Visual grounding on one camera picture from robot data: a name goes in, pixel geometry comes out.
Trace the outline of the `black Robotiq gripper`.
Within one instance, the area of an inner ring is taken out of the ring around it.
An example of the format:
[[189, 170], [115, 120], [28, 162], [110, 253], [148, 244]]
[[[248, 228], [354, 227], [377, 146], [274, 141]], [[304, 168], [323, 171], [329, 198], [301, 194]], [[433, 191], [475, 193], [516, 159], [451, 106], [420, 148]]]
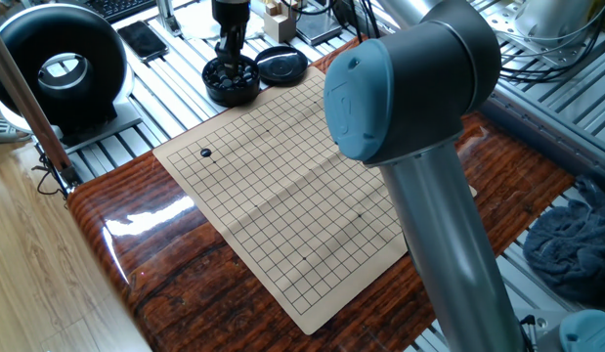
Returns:
[[246, 24], [250, 17], [250, 2], [213, 1], [212, 16], [222, 27], [220, 30], [220, 41], [215, 47], [216, 54], [227, 76], [232, 77], [233, 66], [238, 66], [239, 63]]

